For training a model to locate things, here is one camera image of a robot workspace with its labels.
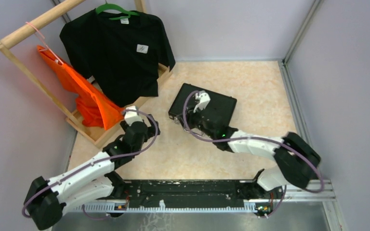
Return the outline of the black aluminium poker case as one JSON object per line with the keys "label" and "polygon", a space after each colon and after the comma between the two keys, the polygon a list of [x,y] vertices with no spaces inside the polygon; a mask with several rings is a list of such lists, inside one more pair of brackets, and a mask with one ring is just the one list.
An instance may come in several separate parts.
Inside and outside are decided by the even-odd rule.
{"label": "black aluminium poker case", "polygon": [[[233,112],[235,110],[236,104],[237,104],[237,99],[231,97],[231,96],[226,96],[214,91],[210,91],[207,89],[203,89],[188,83],[184,83],[178,94],[176,95],[170,109],[168,110],[168,116],[170,119],[174,120],[177,124],[180,124],[183,128],[184,131],[189,132],[186,130],[185,125],[184,125],[184,120],[183,120],[183,108],[185,104],[186,98],[192,94],[194,91],[201,91],[204,90],[206,91],[209,96],[210,96],[210,102],[207,105],[206,108],[208,109],[215,109],[217,110],[220,115],[223,117],[223,120],[225,123],[229,125],[231,118],[233,116]],[[188,100],[186,108],[193,108],[197,104],[194,95],[191,96],[191,98]],[[196,133],[197,136],[203,137],[206,136],[204,135],[201,131],[198,129],[192,129],[193,132]]]}

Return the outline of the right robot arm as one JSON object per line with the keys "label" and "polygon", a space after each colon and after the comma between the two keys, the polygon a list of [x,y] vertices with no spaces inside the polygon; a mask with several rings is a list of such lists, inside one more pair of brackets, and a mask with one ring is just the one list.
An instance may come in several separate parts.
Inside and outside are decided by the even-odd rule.
{"label": "right robot arm", "polygon": [[221,151],[252,154],[276,163],[253,178],[251,190],[256,195],[263,196],[285,185],[307,191],[311,180],[322,180],[318,169],[321,157],[297,133],[288,132],[282,137],[249,134],[224,124],[217,112],[196,106],[184,107],[182,119],[185,130],[197,128],[207,138],[192,132],[194,137],[213,143]]}

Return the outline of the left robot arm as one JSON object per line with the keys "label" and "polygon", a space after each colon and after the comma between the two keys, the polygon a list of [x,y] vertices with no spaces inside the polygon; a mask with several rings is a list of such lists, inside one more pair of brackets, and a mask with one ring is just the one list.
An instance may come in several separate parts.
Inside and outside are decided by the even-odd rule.
{"label": "left robot arm", "polygon": [[43,177],[34,179],[24,201],[23,216],[33,219],[42,231],[52,227],[75,207],[93,200],[127,200],[128,186],[115,171],[143,152],[146,141],[155,141],[160,134],[158,122],[151,118],[149,122],[148,127],[144,121],[131,125],[123,121],[120,125],[125,133],[90,160],[48,180]]}

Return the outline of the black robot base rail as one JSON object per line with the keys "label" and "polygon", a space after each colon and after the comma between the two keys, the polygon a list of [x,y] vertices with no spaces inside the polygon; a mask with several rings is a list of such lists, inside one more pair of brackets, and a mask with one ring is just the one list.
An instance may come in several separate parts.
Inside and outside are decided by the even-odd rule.
{"label": "black robot base rail", "polygon": [[242,208],[252,199],[280,199],[282,188],[266,192],[252,180],[127,180],[107,199],[130,208]]}

